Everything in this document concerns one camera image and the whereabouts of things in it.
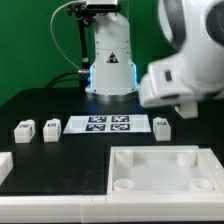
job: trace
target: small white block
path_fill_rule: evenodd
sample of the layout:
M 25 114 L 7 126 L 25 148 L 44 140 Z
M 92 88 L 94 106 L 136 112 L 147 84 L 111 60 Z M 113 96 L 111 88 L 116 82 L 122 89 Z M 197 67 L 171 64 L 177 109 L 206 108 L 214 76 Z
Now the small white block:
M 175 107 L 175 110 L 184 119 L 198 118 L 198 103 L 196 101 L 180 104 Z
M 21 121 L 14 130 L 16 143 L 30 143 L 35 135 L 35 122 L 33 120 Z
M 13 168 L 12 153 L 0 153 L 0 185 Z
M 61 135 L 61 121 L 58 119 L 47 121 L 43 133 L 44 142 L 58 142 Z
M 171 140 L 171 127 L 167 119 L 155 118 L 153 120 L 153 132 L 157 141 Z

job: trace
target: circular hole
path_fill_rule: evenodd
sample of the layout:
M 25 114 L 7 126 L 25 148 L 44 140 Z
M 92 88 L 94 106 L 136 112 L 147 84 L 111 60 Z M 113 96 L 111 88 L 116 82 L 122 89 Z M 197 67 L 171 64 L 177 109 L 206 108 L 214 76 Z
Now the circular hole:
M 190 190 L 194 191 L 212 191 L 213 184 L 206 179 L 193 179 L 190 183 Z
M 135 183 L 129 179 L 120 179 L 114 182 L 115 191 L 131 191 L 135 188 Z

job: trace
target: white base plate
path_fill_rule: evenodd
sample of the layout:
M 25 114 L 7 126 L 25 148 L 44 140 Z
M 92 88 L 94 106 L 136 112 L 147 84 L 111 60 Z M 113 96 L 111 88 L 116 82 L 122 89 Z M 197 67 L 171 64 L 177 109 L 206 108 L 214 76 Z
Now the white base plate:
M 151 132 L 147 115 L 72 116 L 64 134 Z

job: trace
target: white cable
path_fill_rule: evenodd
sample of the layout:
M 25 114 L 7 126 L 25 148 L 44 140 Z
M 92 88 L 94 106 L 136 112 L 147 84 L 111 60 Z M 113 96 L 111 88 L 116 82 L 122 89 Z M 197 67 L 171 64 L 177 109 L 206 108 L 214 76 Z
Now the white cable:
M 75 3 L 81 3 L 81 2 L 86 2 L 86 0 L 75 0 L 75 1 L 71 1 L 71 2 L 68 2 L 64 5 L 62 5 L 61 7 L 59 7 L 58 9 L 56 9 L 56 11 L 53 13 L 52 17 L 51 17 L 51 23 L 50 23 L 50 30 L 51 30 L 51 36 L 52 36 L 52 39 L 56 45 L 56 47 L 58 48 L 58 50 L 60 51 L 60 53 L 64 56 L 64 58 L 66 60 L 68 60 L 72 65 L 74 65 L 77 69 L 80 69 L 79 66 L 77 66 L 72 60 L 70 60 L 66 54 L 64 53 L 64 51 L 61 49 L 61 47 L 59 46 L 57 40 L 56 40 L 56 37 L 55 37 L 55 34 L 54 34 L 54 20 L 55 20 L 55 17 L 56 15 L 58 14 L 59 11 L 61 11 L 62 9 L 64 9 L 65 7 L 71 5 L 71 4 L 75 4 Z

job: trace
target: rectangular hole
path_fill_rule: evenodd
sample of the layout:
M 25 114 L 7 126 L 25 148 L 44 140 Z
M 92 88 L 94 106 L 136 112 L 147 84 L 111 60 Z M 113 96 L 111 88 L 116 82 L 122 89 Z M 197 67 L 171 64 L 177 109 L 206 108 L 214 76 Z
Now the rectangular hole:
M 170 70 L 165 71 L 165 77 L 166 77 L 166 81 L 167 81 L 167 82 L 171 82 L 171 81 L 173 81 L 173 79 L 172 79 L 172 75 L 171 75 L 171 71 L 170 71 Z

